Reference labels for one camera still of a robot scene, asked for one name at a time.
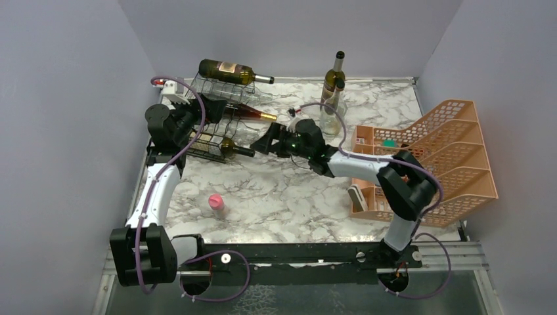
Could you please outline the clear glass wine bottle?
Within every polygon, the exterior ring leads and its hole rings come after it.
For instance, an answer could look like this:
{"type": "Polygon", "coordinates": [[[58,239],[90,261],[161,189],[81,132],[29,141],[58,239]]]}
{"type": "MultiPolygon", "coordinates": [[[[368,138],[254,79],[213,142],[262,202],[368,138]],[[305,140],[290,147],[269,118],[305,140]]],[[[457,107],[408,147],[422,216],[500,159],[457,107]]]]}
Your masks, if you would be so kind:
{"type": "Polygon", "coordinates": [[[336,136],[341,129],[339,117],[344,118],[347,106],[344,101],[345,81],[342,78],[335,80],[332,96],[325,100],[325,107],[321,110],[320,128],[327,137],[336,136]]]}

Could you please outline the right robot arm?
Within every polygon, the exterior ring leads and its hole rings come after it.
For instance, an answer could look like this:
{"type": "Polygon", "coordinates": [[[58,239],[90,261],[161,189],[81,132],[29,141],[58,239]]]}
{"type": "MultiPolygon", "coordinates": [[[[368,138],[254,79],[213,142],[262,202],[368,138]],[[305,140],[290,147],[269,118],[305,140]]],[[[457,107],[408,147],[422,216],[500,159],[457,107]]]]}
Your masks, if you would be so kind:
{"type": "Polygon", "coordinates": [[[390,227],[379,249],[380,261],[397,266],[405,259],[405,249],[417,228],[425,207],[439,192],[439,182],[408,151],[392,156],[375,156],[344,151],[326,143],[321,129],[312,119],[287,126],[272,123],[266,133],[251,144],[261,154],[279,158],[297,156],[308,161],[310,170],[325,177],[347,177],[380,187],[394,212],[390,227]]]}

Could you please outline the green wine bottle tan label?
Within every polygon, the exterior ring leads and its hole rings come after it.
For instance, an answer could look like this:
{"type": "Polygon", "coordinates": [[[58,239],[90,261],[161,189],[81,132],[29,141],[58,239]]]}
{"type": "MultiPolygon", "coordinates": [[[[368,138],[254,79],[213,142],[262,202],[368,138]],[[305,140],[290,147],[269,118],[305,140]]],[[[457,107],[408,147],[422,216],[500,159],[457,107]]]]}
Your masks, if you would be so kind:
{"type": "Polygon", "coordinates": [[[345,79],[345,73],[342,70],[344,58],[345,58],[344,51],[338,51],[336,53],[334,65],[331,69],[327,71],[324,77],[323,89],[321,93],[321,102],[324,102],[325,100],[329,99],[332,96],[335,89],[335,81],[338,78],[343,80],[345,79]]]}

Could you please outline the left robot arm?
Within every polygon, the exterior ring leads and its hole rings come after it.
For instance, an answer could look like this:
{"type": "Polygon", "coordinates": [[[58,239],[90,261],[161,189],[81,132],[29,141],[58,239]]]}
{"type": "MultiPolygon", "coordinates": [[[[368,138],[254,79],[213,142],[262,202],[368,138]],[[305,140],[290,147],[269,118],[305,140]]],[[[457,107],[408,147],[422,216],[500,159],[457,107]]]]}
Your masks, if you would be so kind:
{"type": "Polygon", "coordinates": [[[186,166],[185,148],[201,123],[218,123],[227,103],[204,95],[187,104],[154,104],[145,112],[150,146],[147,148],[146,183],[123,228],[110,235],[110,248],[120,284],[124,287],[156,286],[174,281],[180,264],[167,235],[171,197],[186,166]]]}

